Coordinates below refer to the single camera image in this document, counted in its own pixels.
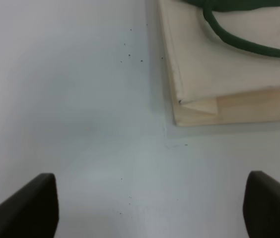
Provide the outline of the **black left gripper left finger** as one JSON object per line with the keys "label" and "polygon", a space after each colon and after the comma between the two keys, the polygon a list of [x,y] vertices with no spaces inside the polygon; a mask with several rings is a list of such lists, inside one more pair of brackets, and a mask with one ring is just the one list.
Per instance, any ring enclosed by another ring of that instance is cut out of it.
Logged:
{"label": "black left gripper left finger", "polygon": [[39,174],[0,204],[0,238],[53,238],[58,222],[54,174]]}

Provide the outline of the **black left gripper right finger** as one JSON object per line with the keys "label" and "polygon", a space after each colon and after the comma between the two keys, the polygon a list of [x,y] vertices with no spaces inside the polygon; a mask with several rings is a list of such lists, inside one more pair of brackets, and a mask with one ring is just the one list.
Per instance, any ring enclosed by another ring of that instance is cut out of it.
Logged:
{"label": "black left gripper right finger", "polygon": [[248,175],[243,200],[248,237],[280,238],[280,183],[262,171]]}

